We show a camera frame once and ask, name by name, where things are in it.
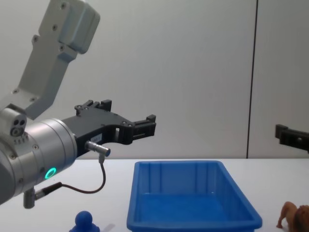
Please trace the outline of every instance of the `gray wall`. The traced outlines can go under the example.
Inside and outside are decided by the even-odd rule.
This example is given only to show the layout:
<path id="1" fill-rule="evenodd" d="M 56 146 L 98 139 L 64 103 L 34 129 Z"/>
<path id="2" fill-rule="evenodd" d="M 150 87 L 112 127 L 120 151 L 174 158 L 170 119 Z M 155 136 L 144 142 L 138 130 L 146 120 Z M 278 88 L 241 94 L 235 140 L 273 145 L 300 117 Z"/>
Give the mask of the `gray wall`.
<path id="1" fill-rule="evenodd" d="M 244 158 L 255 0 L 89 0 L 101 23 L 40 119 L 112 99 L 155 137 L 110 145 L 113 158 Z M 0 1 L 0 97 L 18 84 L 47 0 Z"/>
<path id="2" fill-rule="evenodd" d="M 307 158 L 278 145 L 275 125 L 309 131 L 309 1 L 259 0 L 250 158 Z"/>

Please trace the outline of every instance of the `toy lion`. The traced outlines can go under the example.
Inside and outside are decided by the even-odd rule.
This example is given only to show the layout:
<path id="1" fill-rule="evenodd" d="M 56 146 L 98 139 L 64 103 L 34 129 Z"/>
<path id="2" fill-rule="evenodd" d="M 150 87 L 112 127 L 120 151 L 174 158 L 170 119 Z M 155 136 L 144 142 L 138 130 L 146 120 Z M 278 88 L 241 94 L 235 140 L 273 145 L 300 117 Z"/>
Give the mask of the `toy lion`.
<path id="1" fill-rule="evenodd" d="M 282 220 L 286 218 L 290 232 L 309 232 L 309 205 L 297 208 L 292 202 L 286 202 L 281 210 L 277 227 L 282 229 Z"/>

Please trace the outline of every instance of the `blue object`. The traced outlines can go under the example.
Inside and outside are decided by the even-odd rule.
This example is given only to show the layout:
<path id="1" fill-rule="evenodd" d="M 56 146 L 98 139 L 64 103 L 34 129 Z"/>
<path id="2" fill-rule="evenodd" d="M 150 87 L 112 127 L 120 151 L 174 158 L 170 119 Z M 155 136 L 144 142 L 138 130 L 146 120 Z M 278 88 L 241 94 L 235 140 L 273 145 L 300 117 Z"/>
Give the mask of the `blue object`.
<path id="1" fill-rule="evenodd" d="M 74 228 L 70 232 L 100 232 L 100 228 L 92 223 L 92 215 L 82 211 L 76 215 Z"/>
<path id="2" fill-rule="evenodd" d="M 135 164 L 127 217 L 133 232 L 253 232 L 261 226 L 221 162 Z"/>

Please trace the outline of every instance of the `black clamp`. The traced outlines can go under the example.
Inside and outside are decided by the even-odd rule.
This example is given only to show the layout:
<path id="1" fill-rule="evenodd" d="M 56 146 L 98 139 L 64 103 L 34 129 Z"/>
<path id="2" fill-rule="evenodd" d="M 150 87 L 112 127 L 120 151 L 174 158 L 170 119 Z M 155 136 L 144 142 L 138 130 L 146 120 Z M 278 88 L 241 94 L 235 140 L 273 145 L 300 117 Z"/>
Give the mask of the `black clamp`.
<path id="1" fill-rule="evenodd" d="M 309 153 L 309 133 L 291 130 L 283 125 L 276 125 L 275 136 L 280 140 L 280 144 L 302 149 Z"/>
<path id="2" fill-rule="evenodd" d="M 131 144 L 134 140 L 153 136 L 155 133 L 155 115 L 146 120 L 132 122 L 111 112 L 112 101 L 87 101 L 74 107 L 76 116 L 63 122 L 75 134 L 78 155 L 87 153 L 84 145 L 87 141 L 96 144 L 120 143 Z"/>

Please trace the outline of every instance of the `table surface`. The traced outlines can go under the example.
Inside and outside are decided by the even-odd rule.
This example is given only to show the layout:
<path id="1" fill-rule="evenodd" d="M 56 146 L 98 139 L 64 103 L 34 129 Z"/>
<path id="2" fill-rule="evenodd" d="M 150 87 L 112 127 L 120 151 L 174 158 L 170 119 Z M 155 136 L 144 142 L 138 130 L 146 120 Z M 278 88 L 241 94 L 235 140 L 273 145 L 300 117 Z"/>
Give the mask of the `table surface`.
<path id="1" fill-rule="evenodd" d="M 104 189 L 93 195 L 61 188 L 23 208 L 22 194 L 0 206 L 0 231 L 68 232 L 78 212 L 87 210 L 102 232 L 128 232 L 126 217 L 136 159 L 106 160 Z M 276 223 L 285 201 L 309 204 L 309 159 L 219 159 L 263 219 L 257 232 L 280 232 Z M 97 160 L 77 160 L 70 168 L 36 186 L 55 182 L 93 190 L 102 174 Z"/>

